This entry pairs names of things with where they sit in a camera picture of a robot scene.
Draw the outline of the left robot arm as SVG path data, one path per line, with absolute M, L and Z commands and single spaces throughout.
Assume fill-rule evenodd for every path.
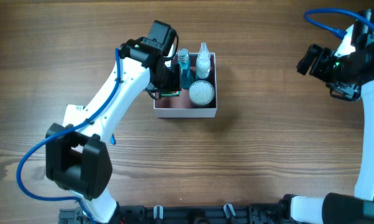
M 115 50 L 113 71 L 89 104 L 69 109 L 63 124 L 47 130 L 46 176 L 71 191 L 93 223 L 121 220 L 107 188 L 113 166 L 106 145 L 140 92 L 158 100 L 181 89 L 180 67 L 171 64 L 178 44 L 176 30 L 155 20 L 147 36 Z

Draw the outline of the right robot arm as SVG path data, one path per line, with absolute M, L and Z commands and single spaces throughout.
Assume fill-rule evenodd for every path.
M 374 9 L 311 9 L 304 19 L 341 43 L 337 50 L 310 45 L 297 72 L 324 82 L 333 98 L 362 102 L 362 158 L 353 195 L 286 195 L 278 215 L 295 223 L 374 223 Z

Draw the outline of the white pink-lined box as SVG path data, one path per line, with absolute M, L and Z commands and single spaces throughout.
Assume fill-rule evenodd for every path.
M 189 91 L 182 89 L 179 96 L 154 100 L 157 118 L 214 118 L 217 113 L 217 65 L 215 53 L 210 54 L 211 68 L 207 81 L 213 86 L 214 96 L 207 105 L 196 105 L 189 98 Z

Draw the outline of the clear spray bottle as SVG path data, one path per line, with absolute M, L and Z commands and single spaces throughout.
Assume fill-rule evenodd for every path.
M 201 43 L 200 51 L 196 59 L 196 77 L 199 80 L 204 80 L 210 75 L 210 52 L 205 42 Z

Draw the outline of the teal mouthwash bottle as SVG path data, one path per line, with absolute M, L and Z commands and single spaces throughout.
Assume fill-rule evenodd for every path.
M 194 82 L 194 77 L 190 70 L 190 57 L 187 49 L 180 49 L 178 51 L 177 62 L 181 69 L 181 86 L 183 89 L 189 89 Z

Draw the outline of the green soap box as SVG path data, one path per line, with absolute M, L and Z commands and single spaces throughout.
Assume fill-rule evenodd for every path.
M 161 92 L 161 97 L 162 98 L 178 97 L 178 96 L 180 96 L 180 91 L 163 91 L 163 92 Z

